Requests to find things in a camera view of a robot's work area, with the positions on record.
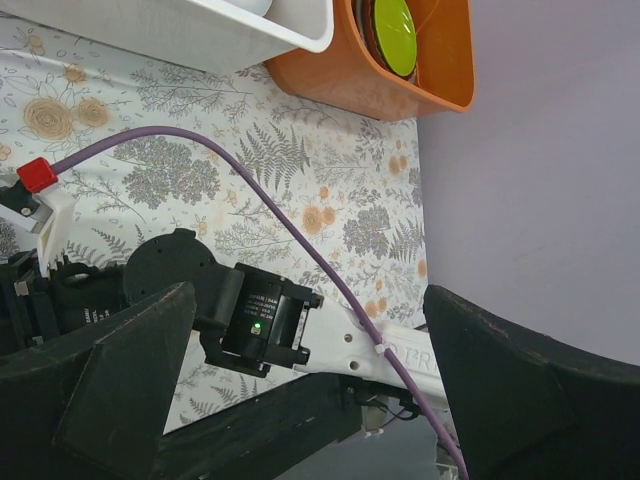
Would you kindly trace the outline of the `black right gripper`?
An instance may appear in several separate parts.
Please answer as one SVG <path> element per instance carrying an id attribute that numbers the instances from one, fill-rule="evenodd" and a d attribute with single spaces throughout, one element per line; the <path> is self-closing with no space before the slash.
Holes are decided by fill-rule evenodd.
<path id="1" fill-rule="evenodd" d="M 97 323 L 181 282 L 194 288 L 193 328 L 206 363 L 259 378 L 272 366 L 307 364 L 310 352 L 296 333 L 322 296 L 249 265 L 225 266 L 187 229 L 146 241 L 124 264 L 63 258 L 41 275 L 32 252 L 2 262 L 1 352 Z"/>

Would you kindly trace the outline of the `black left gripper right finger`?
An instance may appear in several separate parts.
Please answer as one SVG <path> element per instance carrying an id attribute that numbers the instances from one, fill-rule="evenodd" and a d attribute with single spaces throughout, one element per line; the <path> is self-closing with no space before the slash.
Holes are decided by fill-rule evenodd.
<path id="1" fill-rule="evenodd" d="M 636 479 L 639 368 L 427 287 L 424 315 L 472 479 Z"/>

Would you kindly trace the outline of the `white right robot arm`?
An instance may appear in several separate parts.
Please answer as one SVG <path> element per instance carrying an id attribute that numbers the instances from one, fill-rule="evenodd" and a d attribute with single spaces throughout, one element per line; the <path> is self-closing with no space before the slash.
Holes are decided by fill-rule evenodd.
<path id="1" fill-rule="evenodd" d="M 367 330 L 353 310 L 308 287 L 219 263 L 186 229 L 146 241 L 123 264 L 47 264 L 33 251 L 3 260 L 1 351 L 56 339 L 180 282 L 194 287 L 193 327 L 209 365 L 256 378 L 275 366 L 347 375 L 364 404 L 388 395 L 409 406 L 414 382 L 435 406 L 447 404 L 424 331 L 389 322 Z"/>

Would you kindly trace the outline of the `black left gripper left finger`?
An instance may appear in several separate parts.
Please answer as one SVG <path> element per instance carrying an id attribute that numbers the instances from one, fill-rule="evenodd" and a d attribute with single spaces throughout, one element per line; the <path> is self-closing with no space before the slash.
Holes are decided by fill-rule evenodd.
<path id="1" fill-rule="evenodd" d="M 195 310 L 178 283 L 2 357 L 2 478 L 149 478 Z"/>

